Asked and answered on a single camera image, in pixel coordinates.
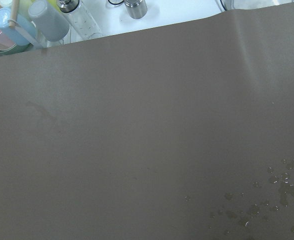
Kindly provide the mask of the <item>glass oil dispenser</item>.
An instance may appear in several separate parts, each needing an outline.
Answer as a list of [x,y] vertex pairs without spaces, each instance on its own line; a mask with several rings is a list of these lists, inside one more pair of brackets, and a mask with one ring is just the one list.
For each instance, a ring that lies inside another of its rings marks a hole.
[[57,0],[56,5],[83,40],[103,36],[99,25],[82,0]]

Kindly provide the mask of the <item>steel bottle cap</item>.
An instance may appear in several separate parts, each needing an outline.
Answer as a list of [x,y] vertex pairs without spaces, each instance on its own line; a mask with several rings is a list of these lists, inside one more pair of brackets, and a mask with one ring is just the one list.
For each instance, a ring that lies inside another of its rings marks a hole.
[[129,16],[133,19],[141,19],[148,12],[148,6],[145,0],[124,0],[124,5]]

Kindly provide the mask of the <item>grey blue cup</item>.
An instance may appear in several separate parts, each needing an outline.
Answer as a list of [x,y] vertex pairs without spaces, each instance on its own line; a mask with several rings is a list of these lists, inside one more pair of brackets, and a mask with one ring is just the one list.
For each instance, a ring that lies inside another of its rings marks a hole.
[[50,42],[62,40],[69,32],[68,21],[47,0],[35,0],[28,8],[28,15]]

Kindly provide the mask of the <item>light blue cup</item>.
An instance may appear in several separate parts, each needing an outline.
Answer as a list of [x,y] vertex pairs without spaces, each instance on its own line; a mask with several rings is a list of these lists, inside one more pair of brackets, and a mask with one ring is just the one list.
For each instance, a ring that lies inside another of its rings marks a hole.
[[[10,19],[11,9],[8,7],[0,8],[0,30],[16,45],[28,45],[30,41],[14,27],[10,27]],[[21,29],[25,30],[33,38],[37,36],[35,26],[27,18],[25,18],[19,13],[17,14],[16,25]]]

